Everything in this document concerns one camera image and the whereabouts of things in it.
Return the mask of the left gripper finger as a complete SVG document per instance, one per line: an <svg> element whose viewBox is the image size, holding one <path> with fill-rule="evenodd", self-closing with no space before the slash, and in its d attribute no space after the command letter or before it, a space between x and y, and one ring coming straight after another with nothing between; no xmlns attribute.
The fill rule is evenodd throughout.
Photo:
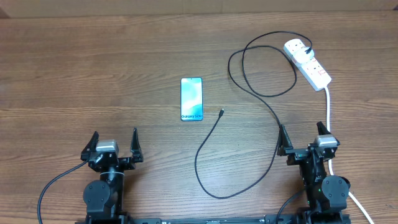
<svg viewBox="0 0 398 224"><path fill-rule="evenodd" d="M138 140L137 128L133 129L130 152L132 153L133 163L144 162L144 157Z"/></svg>
<svg viewBox="0 0 398 224"><path fill-rule="evenodd" d="M97 131L95 131L90 141L81 152L80 159L82 161L87 161L90 158L91 153L96 151L96 145L98 143L98 140L99 140L99 134Z"/></svg>

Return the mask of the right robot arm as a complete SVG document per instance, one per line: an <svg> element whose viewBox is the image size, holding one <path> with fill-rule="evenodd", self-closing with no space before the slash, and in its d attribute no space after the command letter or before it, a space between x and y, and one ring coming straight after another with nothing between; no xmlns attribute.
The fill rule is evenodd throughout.
<svg viewBox="0 0 398 224"><path fill-rule="evenodd" d="M299 166L303 190L289 198L276 215L276 223L350 223L349 215L342 214L347 208L351 184L338 175L328 175L324 162L335 157L339 140L320 121L318 136L303 149L295 149L284 125L279 126L278 156L287 157L288 166ZM284 208L302 193L306 193L307 207L299 208L287 218L280 215Z"/></svg>

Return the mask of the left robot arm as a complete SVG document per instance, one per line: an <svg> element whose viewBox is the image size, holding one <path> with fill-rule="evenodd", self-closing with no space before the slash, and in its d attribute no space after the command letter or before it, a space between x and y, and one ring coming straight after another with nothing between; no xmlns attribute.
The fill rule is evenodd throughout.
<svg viewBox="0 0 398 224"><path fill-rule="evenodd" d="M144 157L139 144L137 128L133 129L131 156L119 157L116 140L99 140L94 132L81 152L80 159L99 173L99 179L87 184L83 191L86 204L85 223L133 223L133 218L123 209L124 172L134 170Z"/></svg>

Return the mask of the Samsung Galaxy smartphone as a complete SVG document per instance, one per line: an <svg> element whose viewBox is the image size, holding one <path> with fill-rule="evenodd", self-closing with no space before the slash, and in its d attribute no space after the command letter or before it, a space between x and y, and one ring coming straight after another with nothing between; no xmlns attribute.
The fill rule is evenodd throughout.
<svg viewBox="0 0 398 224"><path fill-rule="evenodd" d="M182 121L203 120L203 80L201 77L181 79L180 118Z"/></svg>

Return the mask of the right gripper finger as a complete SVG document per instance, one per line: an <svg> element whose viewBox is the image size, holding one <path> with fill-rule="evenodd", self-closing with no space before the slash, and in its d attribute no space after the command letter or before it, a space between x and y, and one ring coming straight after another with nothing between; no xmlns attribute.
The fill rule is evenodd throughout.
<svg viewBox="0 0 398 224"><path fill-rule="evenodd" d="M318 129L318 134L319 135L329 135L329 134L331 134L331 132L329 132L329 130L326 128L326 126L321 121L319 121L317 123L317 129Z"/></svg>
<svg viewBox="0 0 398 224"><path fill-rule="evenodd" d="M291 154L292 151L294 150L292 142L283 124L279 126L279 137L278 137L277 147L278 147L277 148L278 156L287 156Z"/></svg>

